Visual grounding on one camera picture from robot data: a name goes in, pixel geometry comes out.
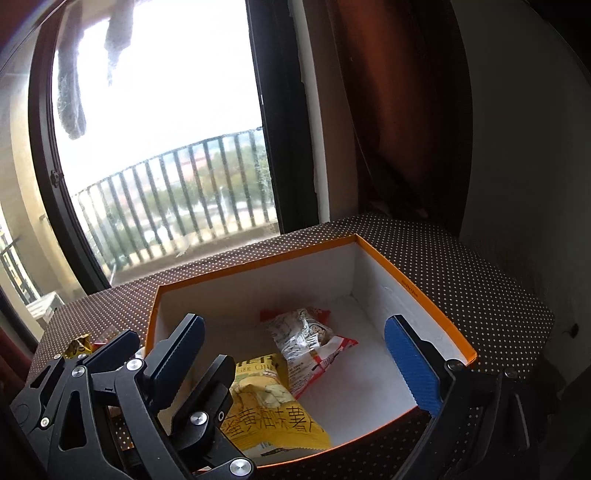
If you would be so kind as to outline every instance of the polka dot tablecloth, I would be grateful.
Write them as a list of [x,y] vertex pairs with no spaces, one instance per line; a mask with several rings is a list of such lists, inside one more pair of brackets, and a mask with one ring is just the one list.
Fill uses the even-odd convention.
[[[96,338],[110,325],[118,330],[135,330],[145,341],[160,285],[353,233],[398,267],[458,327],[478,353],[475,369],[495,374],[506,367],[516,367],[522,378],[528,375],[554,323],[548,308],[442,228],[430,223],[392,220],[378,213],[267,239],[160,271],[61,307],[39,344],[29,375],[39,373],[73,338],[87,332]],[[427,413],[415,409],[361,440],[290,463],[291,469],[261,469],[262,478],[389,478],[412,450],[428,418]],[[466,442],[460,442],[458,448]],[[311,469],[316,477],[308,473]]]

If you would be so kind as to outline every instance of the balcony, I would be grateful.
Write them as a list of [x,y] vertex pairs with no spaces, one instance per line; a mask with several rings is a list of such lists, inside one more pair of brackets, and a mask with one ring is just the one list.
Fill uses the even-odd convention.
[[72,202],[112,285],[279,234],[260,127],[144,160]]

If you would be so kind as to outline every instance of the box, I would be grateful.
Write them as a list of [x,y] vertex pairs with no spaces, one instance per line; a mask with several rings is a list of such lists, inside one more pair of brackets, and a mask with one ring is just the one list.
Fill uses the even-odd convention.
[[[329,433],[333,447],[369,436],[416,407],[384,344],[384,324],[392,315],[403,314],[444,358],[466,365],[476,360],[457,327],[400,270],[359,235],[346,236],[159,287],[147,352],[167,338],[186,313],[206,322],[206,340],[195,364],[173,405],[159,415],[165,429],[220,353],[239,362],[278,351],[260,322],[262,309],[306,306],[331,310],[329,326],[335,334],[359,342],[300,397]],[[266,460],[283,462],[313,453],[290,451]]]

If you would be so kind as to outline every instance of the red curtain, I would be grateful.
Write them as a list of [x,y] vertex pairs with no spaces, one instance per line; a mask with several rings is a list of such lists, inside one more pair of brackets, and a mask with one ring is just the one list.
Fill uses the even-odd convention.
[[8,401],[23,388],[31,360],[0,329],[0,389]]
[[398,218],[429,218],[459,234],[472,159],[472,94],[450,1],[326,1],[360,185],[368,177]]

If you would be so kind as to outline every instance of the bright white sky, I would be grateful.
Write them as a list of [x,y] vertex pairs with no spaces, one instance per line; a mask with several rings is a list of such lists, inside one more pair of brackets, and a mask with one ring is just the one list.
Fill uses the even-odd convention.
[[110,87],[107,27],[88,28],[80,43],[86,134],[70,140],[55,114],[70,194],[173,148],[262,124],[244,0],[138,5]]

